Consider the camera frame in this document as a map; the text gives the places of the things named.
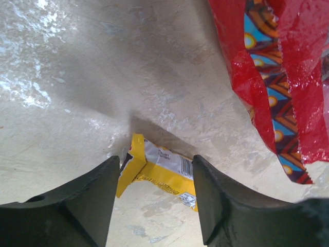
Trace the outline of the large red snack bag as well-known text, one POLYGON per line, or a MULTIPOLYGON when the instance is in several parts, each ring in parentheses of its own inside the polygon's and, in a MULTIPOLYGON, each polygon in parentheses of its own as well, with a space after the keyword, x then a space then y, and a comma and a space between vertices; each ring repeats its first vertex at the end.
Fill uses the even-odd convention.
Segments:
POLYGON ((292 182, 328 161, 328 1, 210 1, 231 87, 292 182))

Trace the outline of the yellow candy packet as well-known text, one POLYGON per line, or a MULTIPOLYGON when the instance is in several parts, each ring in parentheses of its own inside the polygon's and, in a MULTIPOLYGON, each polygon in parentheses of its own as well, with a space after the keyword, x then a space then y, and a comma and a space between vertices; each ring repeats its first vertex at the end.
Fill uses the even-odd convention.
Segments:
POLYGON ((198 211, 192 160, 134 133, 120 169, 116 197, 121 197, 127 187, 137 181, 151 182, 198 211))

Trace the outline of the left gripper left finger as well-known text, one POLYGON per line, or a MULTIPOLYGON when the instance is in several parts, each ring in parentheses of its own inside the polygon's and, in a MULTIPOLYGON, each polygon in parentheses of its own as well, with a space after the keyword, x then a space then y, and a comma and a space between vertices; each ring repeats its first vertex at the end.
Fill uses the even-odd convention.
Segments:
POLYGON ((106 246, 120 160, 25 202, 1 205, 1 246, 106 246))

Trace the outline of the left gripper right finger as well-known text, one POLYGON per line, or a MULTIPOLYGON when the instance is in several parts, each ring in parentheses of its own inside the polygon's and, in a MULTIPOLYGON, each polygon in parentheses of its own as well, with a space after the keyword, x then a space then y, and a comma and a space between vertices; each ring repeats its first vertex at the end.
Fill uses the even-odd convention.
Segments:
POLYGON ((328 199, 289 203, 258 193, 193 158, 198 215, 206 246, 328 246, 328 199))

